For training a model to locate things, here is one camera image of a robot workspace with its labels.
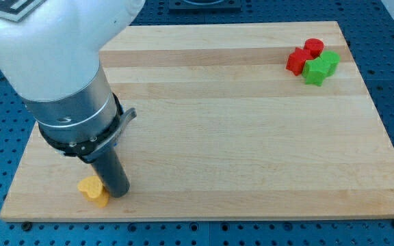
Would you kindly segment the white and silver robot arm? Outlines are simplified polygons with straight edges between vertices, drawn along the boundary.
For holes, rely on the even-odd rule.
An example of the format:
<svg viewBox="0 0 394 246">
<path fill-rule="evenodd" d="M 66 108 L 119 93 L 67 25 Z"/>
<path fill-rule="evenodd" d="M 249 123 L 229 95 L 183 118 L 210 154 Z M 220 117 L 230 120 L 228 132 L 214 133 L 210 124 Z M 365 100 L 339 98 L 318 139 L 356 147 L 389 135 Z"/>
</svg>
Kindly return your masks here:
<svg viewBox="0 0 394 246">
<path fill-rule="evenodd" d="M 0 70 L 47 142 L 86 163 L 111 148 L 127 117 L 99 58 L 144 0 L 0 1 Z"/>
</svg>

